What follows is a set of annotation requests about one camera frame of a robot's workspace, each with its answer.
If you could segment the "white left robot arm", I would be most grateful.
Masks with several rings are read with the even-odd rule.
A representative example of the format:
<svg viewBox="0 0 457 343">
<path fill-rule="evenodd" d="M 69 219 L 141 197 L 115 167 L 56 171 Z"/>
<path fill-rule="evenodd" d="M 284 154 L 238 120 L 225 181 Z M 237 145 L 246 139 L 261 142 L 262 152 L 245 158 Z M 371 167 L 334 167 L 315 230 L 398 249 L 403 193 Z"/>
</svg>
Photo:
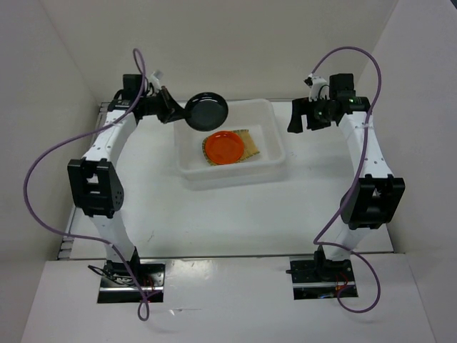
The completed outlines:
<svg viewBox="0 0 457 343">
<path fill-rule="evenodd" d="M 118 277 L 129 286 L 140 281 L 142 268 L 120 213 L 124 188 L 116 171 L 117 162 L 145 116 L 156 116 L 164 124 L 190 116 L 160 79 L 159 71 L 149 77 L 125 74 L 123 88 L 109 103 L 105 122 L 94 132 L 96 138 L 91 147 L 67 165 L 74 205 L 96 227 L 96 240 L 106 245 L 104 275 Z"/>
</svg>

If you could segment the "woven bamboo tray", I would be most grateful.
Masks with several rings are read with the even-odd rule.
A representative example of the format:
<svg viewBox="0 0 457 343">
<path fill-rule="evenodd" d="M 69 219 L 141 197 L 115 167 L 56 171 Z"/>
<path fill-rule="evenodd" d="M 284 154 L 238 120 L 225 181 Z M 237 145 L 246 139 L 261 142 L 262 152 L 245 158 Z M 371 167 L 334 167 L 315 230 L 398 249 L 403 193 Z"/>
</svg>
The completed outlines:
<svg viewBox="0 0 457 343">
<path fill-rule="evenodd" d="M 244 161 L 246 159 L 250 159 L 251 157 L 254 157 L 256 156 L 257 154 L 260 153 L 258 147 L 256 146 L 256 143 L 254 142 L 253 138 L 251 137 L 251 134 L 249 133 L 249 130 L 248 129 L 237 129 L 237 130 L 232 130 L 232 132 L 235 132 L 236 134 L 238 134 L 243 143 L 244 143 L 244 152 L 243 152 L 243 155 L 242 157 L 235 163 L 239 163 L 241 161 Z M 203 142 L 202 142 L 202 152 L 204 154 L 204 157 L 206 159 L 206 161 L 211 165 L 211 166 L 217 166 L 217 164 L 211 162 L 208 157 L 206 156 L 206 154 L 204 153 L 204 143 L 206 141 L 206 139 L 208 138 L 206 137 Z"/>
</svg>

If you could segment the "orange plastic plate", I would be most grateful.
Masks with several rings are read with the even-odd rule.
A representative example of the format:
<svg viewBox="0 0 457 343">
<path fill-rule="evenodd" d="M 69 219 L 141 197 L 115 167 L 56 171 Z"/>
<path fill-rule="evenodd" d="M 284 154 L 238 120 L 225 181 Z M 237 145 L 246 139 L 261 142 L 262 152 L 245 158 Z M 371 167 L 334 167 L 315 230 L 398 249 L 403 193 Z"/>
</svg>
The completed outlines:
<svg viewBox="0 0 457 343">
<path fill-rule="evenodd" d="M 204 143 L 204 153 L 217 164 L 233 164 L 243 155 L 244 143 L 241 137 L 232 131 L 218 131 L 209 136 Z"/>
</svg>

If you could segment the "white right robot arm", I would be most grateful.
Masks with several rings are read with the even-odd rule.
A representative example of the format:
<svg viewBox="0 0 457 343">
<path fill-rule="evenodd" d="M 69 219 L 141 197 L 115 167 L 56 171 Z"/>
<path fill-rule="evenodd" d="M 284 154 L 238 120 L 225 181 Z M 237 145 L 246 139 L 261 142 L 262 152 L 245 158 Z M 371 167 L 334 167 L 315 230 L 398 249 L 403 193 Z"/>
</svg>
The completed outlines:
<svg viewBox="0 0 457 343">
<path fill-rule="evenodd" d="M 337 217 L 343 222 L 335 242 L 318 243 L 311 268 L 303 273 L 312 282 L 335 281 L 351 268 L 350 255 L 371 232 L 389 223 L 406 189 L 387 165 L 369 114 L 371 104 L 357 96 L 353 74 L 334 74 L 329 80 L 310 74 L 307 97 L 292 101 L 289 133 L 325 129 L 342 131 L 354 170 L 355 183 L 342 196 Z"/>
</svg>

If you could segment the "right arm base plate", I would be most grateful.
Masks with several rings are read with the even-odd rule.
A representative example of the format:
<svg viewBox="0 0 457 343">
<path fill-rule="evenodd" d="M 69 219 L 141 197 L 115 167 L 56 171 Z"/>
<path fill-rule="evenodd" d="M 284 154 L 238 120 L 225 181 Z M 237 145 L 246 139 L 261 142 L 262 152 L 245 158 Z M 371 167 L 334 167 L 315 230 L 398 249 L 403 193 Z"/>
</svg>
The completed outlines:
<svg viewBox="0 0 457 343">
<path fill-rule="evenodd" d="M 311 256 L 291 257 L 286 273 L 291 278 L 293 299 L 335 299 L 358 297 L 356 280 L 349 260 L 335 266 L 318 265 Z"/>
</svg>

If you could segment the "black round plate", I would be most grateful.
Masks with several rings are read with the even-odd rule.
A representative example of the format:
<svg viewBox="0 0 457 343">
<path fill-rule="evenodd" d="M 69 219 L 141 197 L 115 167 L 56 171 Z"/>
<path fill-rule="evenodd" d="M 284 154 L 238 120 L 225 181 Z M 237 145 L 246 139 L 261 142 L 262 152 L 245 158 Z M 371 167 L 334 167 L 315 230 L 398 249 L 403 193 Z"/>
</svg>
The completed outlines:
<svg viewBox="0 0 457 343">
<path fill-rule="evenodd" d="M 212 131 L 219 128 L 227 119 L 229 107 L 219 94 L 203 92 L 190 98 L 185 110 L 190 114 L 186 123 L 196 131 Z"/>
</svg>

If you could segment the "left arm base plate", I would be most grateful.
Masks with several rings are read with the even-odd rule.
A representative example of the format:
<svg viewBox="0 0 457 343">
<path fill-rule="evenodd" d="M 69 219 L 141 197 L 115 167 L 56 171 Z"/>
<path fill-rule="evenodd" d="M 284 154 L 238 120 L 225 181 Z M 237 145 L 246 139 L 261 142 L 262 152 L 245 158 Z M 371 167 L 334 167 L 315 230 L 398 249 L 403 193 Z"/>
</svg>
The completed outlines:
<svg viewBox="0 0 457 343">
<path fill-rule="evenodd" d="M 89 265 L 89 269 L 101 277 L 99 285 L 98 304 L 139 303 L 142 297 L 133 279 L 121 264 L 115 269 L 111 263 L 105 263 L 103 268 Z M 164 301 L 164 284 L 166 265 L 157 262 L 140 262 L 136 272 L 136 279 L 145 293 L 149 303 Z"/>
</svg>

